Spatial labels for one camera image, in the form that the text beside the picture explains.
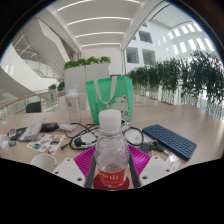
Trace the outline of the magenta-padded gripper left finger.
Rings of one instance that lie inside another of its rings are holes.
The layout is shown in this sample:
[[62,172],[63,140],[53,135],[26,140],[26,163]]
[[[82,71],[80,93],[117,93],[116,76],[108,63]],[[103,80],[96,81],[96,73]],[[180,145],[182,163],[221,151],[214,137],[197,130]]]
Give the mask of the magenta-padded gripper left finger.
[[78,186],[91,188],[95,174],[95,148],[91,147],[75,158],[66,158],[53,171],[53,174]]

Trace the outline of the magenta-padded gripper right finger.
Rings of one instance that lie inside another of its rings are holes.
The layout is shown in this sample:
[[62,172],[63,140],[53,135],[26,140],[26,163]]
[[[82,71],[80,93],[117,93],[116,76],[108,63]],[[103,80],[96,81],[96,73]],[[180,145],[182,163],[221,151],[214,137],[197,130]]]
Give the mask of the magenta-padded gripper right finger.
[[129,147],[129,151],[130,172],[135,188],[146,186],[171,174],[171,169],[158,155],[149,156],[133,146]]

